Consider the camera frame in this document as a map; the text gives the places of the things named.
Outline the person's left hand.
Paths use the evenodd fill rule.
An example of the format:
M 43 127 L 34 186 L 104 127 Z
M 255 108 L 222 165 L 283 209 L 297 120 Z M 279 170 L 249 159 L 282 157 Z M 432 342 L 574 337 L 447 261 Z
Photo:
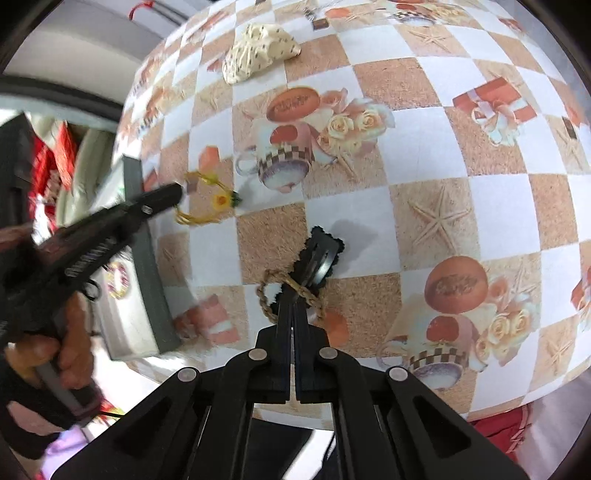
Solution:
M 78 293 L 66 303 L 66 331 L 61 341 L 41 335 L 25 336 L 4 350 L 8 364 L 21 378 L 39 386 L 35 368 L 57 359 L 63 388 L 78 390 L 91 383 L 94 356 L 83 304 Z

